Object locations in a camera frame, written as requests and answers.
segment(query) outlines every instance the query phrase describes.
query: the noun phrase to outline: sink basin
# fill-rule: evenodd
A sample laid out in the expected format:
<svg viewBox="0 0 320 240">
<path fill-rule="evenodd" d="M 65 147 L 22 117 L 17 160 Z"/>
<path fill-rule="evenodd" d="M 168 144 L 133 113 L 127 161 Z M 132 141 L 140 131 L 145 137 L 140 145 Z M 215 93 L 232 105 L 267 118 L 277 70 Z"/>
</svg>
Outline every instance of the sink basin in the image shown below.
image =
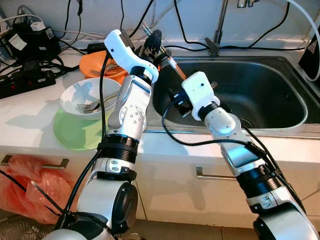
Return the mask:
<svg viewBox="0 0 320 240">
<path fill-rule="evenodd" d="M 215 95 L 250 129 L 283 130 L 320 123 L 319 99 L 284 57 L 176 57 L 175 60 L 187 76 L 202 71 L 210 82 L 217 82 Z M 160 116 L 171 102 L 168 89 L 178 93 L 182 90 L 181 83 L 172 67 L 165 65 L 161 69 L 152 97 L 154 110 Z M 191 114 L 183 118 L 175 107 L 166 119 L 169 127 L 185 127 L 186 132 L 190 128 L 191 132 L 204 128 Z M 154 120 L 151 117 L 150 125 L 156 126 Z"/>
</svg>

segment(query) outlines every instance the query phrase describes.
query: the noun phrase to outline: white countertop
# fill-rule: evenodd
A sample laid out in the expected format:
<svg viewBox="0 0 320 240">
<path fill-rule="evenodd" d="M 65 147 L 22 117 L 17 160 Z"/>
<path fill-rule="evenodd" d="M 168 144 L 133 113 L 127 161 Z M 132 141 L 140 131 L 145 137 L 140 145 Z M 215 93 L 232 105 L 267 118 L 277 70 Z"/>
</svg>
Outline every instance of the white countertop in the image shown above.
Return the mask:
<svg viewBox="0 0 320 240">
<path fill-rule="evenodd" d="M 224 50 L 221 55 L 239 55 L 239 51 Z M 247 55 L 281 55 L 269 51 L 247 51 Z M 285 53 L 293 65 L 297 65 L 300 52 Z M 81 56 L 73 51 L 65 51 L 62 59 L 66 66 L 78 64 Z M 92 151 L 71 151 L 61 146 L 53 133 L 53 119 L 60 107 L 60 96 L 69 86 L 83 80 L 84 76 L 77 70 L 56 79 L 56 84 L 34 91 L 0 99 L 0 152 L 8 154 L 33 154 L 61 157 L 92 157 Z M 212 139 L 207 134 L 176 134 L 186 142 L 198 142 Z M 277 161 L 320 163 L 320 141 L 298 138 L 260 138 Z M 173 142 L 164 133 L 143 133 L 139 145 L 139 154 L 153 156 L 153 159 L 164 156 L 194 156 L 222 159 L 217 144 L 189 147 Z"/>
</svg>

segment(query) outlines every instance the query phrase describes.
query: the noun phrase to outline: white bowl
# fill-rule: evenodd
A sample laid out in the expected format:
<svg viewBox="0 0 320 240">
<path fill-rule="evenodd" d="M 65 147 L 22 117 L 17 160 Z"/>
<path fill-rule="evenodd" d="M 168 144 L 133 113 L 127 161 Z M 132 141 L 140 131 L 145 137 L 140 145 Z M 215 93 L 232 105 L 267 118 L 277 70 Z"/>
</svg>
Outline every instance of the white bowl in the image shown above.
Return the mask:
<svg viewBox="0 0 320 240">
<path fill-rule="evenodd" d="M 60 105 L 67 113 L 79 116 L 86 120 L 100 120 L 101 110 L 92 113 L 81 113 L 76 110 L 77 104 L 89 104 L 99 100 L 99 77 L 88 78 L 78 81 L 68 87 L 60 97 Z M 108 96 L 120 89 L 121 85 L 110 78 L 103 78 L 103 96 Z M 113 111 L 116 103 L 116 97 L 104 103 L 105 115 Z"/>
</svg>

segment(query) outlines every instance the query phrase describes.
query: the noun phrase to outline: faucet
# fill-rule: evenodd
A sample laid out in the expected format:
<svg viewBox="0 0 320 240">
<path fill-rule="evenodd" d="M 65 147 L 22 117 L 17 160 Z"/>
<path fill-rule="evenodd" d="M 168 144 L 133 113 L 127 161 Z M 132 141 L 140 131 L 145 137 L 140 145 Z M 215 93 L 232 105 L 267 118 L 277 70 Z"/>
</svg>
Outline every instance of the faucet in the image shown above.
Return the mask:
<svg viewBox="0 0 320 240">
<path fill-rule="evenodd" d="M 219 48 L 221 43 L 221 38 L 223 34 L 223 26 L 225 21 L 225 16 L 227 12 L 227 6 L 228 6 L 229 0 L 223 0 L 222 6 L 221 6 L 221 12 L 219 17 L 219 22 L 217 29 L 214 33 L 213 41 L 211 41 L 208 37 L 205 38 L 205 42 L 209 47 L 209 54 L 211 56 L 218 56 L 219 55 Z M 246 8 L 247 6 L 249 8 L 253 7 L 254 3 L 259 2 L 260 0 L 238 0 L 237 7 L 238 8 Z"/>
</svg>

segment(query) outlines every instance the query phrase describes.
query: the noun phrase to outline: green plate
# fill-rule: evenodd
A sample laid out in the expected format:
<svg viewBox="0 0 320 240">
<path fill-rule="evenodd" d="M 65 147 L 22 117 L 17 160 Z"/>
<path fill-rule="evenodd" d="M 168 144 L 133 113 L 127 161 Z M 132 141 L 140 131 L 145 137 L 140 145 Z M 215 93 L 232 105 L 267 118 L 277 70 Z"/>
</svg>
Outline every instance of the green plate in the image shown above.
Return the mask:
<svg viewBox="0 0 320 240">
<path fill-rule="evenodd" d="M 86 120 L 58 109 L 53 120 L 56 139 L 65 148 L 73 151 L 96 149 L 101 141 L 101 120 Z"/>
</svg>

